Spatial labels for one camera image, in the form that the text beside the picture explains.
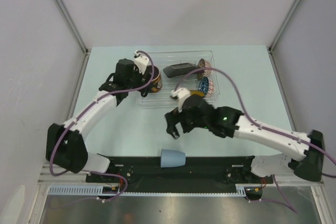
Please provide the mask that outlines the light blue plastic cup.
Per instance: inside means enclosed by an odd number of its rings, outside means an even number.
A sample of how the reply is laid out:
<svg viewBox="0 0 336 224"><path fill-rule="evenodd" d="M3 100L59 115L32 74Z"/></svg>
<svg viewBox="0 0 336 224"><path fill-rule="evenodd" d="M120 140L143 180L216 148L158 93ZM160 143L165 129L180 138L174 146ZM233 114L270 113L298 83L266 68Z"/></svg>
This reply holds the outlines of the light blue plastic cup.
<svg viewBox="0 0 336 224"><path fill-rule="evenodd" d="M184 152L174 150L161 150L160 167L173 168L181 167L186 164L186 155Z"/></svg>

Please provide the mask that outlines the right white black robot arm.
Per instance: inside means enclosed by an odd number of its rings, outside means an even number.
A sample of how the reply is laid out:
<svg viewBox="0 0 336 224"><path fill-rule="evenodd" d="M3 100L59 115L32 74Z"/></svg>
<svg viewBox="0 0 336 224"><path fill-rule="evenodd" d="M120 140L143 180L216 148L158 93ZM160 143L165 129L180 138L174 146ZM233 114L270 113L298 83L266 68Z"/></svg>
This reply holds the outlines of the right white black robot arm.
<svg viewBox="0 0 336 224"><path fill-rule="evenodd" d="M221 138L249 140L279 151L278 155L247 158L242 176L249 183L280 174L294 174L310 182L319 182L322 178L324 157L318 150L324 144L321 132L313 130L307 134L274 128L248 117L241 110L228 106L215 108L197 95L186 98L164 117L166 132L174 139L180 137L176 128L180 124L184 133L202 128Z"/></svg>

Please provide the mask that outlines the beige patterned bowl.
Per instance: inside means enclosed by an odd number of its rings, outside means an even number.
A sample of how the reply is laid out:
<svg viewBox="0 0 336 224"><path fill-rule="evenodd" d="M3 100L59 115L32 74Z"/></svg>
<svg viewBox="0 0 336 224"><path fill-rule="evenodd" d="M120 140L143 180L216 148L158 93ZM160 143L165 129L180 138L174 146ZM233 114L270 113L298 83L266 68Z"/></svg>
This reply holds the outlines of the beige patterned bowl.
<svg viewBox="0 0 336 224"><path fill-rule="evenodd" d="M199 68L202 68L203 70L200 71L198 74L197 74L197 79L198 80L201 80L202 78L204 77L210 77L211 74L212 74L212 70L211 70L211 64L209 61L205 60L205 59L200 59L197 66Z"/></svg>

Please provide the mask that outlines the yellow round plate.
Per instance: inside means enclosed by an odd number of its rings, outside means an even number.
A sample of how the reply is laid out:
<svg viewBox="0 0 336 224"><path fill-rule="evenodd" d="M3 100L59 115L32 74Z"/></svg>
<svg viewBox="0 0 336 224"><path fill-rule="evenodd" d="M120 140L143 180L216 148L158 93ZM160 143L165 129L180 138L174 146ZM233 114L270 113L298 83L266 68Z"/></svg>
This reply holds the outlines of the yellow round plate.
<svg viewBox="0 0 336 224"><path fill-rule="evenodd" d="M204 98L206 96L205 93L203 93L202 91L198 91L198 90L190 90L190 94L191 95L197 95L199 97Z"/></svg>

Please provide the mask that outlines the blue patterned bowl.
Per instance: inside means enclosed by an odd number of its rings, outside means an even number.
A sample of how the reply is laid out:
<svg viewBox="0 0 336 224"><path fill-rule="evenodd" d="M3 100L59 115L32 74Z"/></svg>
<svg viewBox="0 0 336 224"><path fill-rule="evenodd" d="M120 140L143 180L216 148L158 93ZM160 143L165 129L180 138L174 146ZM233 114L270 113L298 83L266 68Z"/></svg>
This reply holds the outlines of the blue patterned bowl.
<svg viewBox="0 0 336 224"><path fill-rule="evenodd" d="M212 79L203 77L198 84L197 90L204 93L207 98L210 98L215 94L215 84Z"/></svg>

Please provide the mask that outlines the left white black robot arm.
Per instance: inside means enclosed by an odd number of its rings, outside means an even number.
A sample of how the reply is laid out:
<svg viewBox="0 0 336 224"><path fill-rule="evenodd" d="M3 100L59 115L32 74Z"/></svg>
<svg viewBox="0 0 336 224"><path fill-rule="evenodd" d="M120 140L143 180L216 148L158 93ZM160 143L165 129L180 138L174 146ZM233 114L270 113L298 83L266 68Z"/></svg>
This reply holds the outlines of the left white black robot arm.
<svg viewBox="0 0 336 224"><path fill-rule="evenodd" d="M115 178L116 169L110 160L100 154L88 152L85 138L93 128L130 92L147 94L147 87L153 80L154 65L149 56L138 55L133 60L121 59L115 71L99 87L93 100L77 115L63 124L53 123L48 128L46 159L53 176L53 166L58 165L64 172L92 172L105 182Z"/></svg>

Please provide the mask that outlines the black floral square plate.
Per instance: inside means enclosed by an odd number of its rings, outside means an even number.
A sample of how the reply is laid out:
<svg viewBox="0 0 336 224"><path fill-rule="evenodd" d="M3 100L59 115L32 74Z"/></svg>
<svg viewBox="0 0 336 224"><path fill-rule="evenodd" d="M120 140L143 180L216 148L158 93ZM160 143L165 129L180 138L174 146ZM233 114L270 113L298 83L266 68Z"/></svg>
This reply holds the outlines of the black floral square plate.
<svg viewBox="0 0 336 224"><path fill-rule="evenodd" d="M163 72L168 78L174 78L184 76L196 69L199 69L197 65L186 62L167 66L163 69Z"/></svg>

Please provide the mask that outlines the red black lacquer cup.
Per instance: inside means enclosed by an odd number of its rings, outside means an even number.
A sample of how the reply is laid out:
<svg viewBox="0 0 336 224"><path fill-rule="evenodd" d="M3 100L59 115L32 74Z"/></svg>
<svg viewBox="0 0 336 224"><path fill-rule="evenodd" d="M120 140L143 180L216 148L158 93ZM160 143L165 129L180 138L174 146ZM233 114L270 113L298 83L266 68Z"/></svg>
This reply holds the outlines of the red black lacquer cup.
<svg viewBox="0 0 336 224"><path fill-rule="evenodd" d="M150 93L158 93L162 89L162 78L158 67L154 66L154 76L151 83L140 91L141 97L146 97Z"/></svg>

